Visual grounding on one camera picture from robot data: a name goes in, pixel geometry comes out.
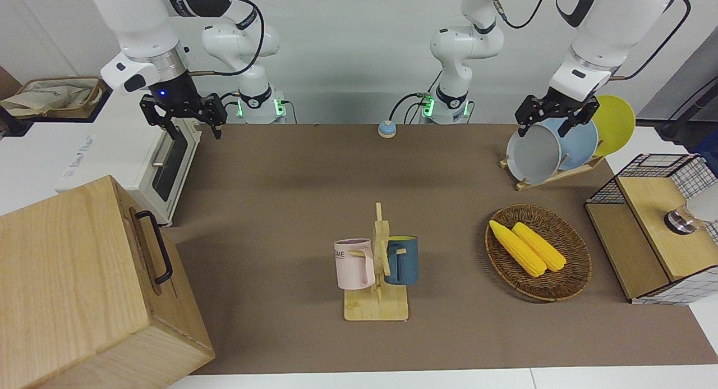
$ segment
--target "blue mug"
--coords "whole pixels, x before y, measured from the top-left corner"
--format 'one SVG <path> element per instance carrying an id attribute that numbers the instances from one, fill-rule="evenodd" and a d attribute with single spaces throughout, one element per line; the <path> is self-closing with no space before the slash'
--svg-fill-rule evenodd
<path id="1" fill-rule="evenodd" d="M 418 281 L 418 238 L 416 236 L 389 236 L 386 246 L 390 276 L 384 281 L 395 286 L 410 286 Z"/>

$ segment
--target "white wall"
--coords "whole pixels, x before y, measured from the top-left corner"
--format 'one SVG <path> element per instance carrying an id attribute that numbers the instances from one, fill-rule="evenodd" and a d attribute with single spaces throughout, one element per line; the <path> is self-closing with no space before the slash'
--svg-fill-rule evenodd
<path id="1" fill-rule="evenodd" d="M 433 32 L 466 24 L 459 10 L 461 0 L 254 1 L 283 38 L 279 54 L 262 63 L 271 81 L 297 101 L 304 122 L 381 120 L 398 97 L 425 90 L 440 69 L 429 52 Z M 637 112 L 653 98 L 718 24 L 714 8 L 718 0 L 691 1 L 693 13 L 684 30 L 653 64 L 640 77 L 610 84 L 601 93 L 621 95 Z M 20 19 L 13 19 L 8 8 L 17 6 L 18 0 L 0 0 L 0 65 L 21 82 L 39 75 L 97 74 L 118 51 L 91 0 L 20 2 L 27 9 Z M 503 0 L 513 21 L 523 21 L 534 3 Z M 682 13 L 676 3 L 664 14 L 625 64 L 626 72 L 643 62 Z M 29 24 L 15 26 L 23 20 Z M 224 69 L 200 45 L 201 30 L 212 19 L 178 17 L 172 22 L 192 49 L 193 70 Z M 527 28 L 506 29 L 500 56 L 469 64 L 475 74 L 470 98 L 479 103 L 474 121 L 511 122 L 526 94 L 543 95 L 574 32 L 556 13 L 553 0 L 546 0 Z M 233 80 L 225 77 L 206 77 L 197 83 L 204 93 L 234 87 Z"/>

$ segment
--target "woven basket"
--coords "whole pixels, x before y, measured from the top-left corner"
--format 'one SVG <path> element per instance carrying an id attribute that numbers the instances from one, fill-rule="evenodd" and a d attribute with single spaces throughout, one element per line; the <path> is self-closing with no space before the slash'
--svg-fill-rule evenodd
<path id="1" fill-rule="evenodd" d="M 535 205 L 517 204 L 494 213 L 492 220 L 512 228 L 523 222 L 551 243 L 566 258 L 561 271 L 547 271 L 531 277 L 516 263 L 490 226 L 486 226 L 486 251 L 498 274 L 521 294 L 534 299 L 555 302 L 578 295 L 591 278 L 591 257 L 581 236 L 563 218 Z"/>

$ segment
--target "plate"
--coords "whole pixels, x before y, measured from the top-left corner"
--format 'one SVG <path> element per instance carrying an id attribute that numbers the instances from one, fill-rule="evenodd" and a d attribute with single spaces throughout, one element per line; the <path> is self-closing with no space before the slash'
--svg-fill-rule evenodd
<path id="1" fill-rule="evenodd" d="M 496 272 L 521 294 L 534 299 L 555 302 L 580 294 L 591 279 L 591 256 L 581 236 L 563 218 L 548 209 L 535 205 L 517 204 L 494 213 L 492 220 L 512 228 L 520 221 L 541 235 L 566 258 L 566 266 L 559 271 L 547 271 L 543 276 L 531 277 L 496 240 L 490 226 L 486 226 L 484 242 Z"/>
<path id="2" fill-rule="evenodd" d="M 506 148 L 508 169 L 516 180 L 539 184 L 553 176 L 561 162 L 561 144 L 551 130 L 533 125 L 521 138 L 518 131 L 511 135 Z"/>
<path id="3" fill-rule="evenodd" d="M 599 95 L 600 107 L 593 115 L 592 121 L 598 129 L 601 145 L 596 149 L 596 156 L 606 156 L 628 143 L 636 128 L 636 115 L 633 108 L 625 100 L 615 95 Z"/>
<path id="4" fill-rule="evenodd" d="M 559 166 L 560 171 L 570 171 L 584 166 L 586 162 L 590 161 L 598 146 L 598 130 L 593 121 L 574 126 L 566 133 L 566 136 L 561 138 L 559 128 L 565 120 L 566 118 L 548 118 L 541 123 L 556 134 L 559 144 L 561 144 L 561 153 L 564 156 L 568 155 Z"/>

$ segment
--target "yellow plate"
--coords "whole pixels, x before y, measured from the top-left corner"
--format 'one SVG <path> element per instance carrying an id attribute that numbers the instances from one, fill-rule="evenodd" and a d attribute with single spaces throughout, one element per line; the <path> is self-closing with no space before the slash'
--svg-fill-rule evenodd
<path id="1" fill-rule="evenodd" d="M 636 115 L 630 105 L 615 95 L 599 95 L 600 107 L 593 116 L 601 143 L 595 156 L 606 156 L 623 148 L 636 128 Z"/>

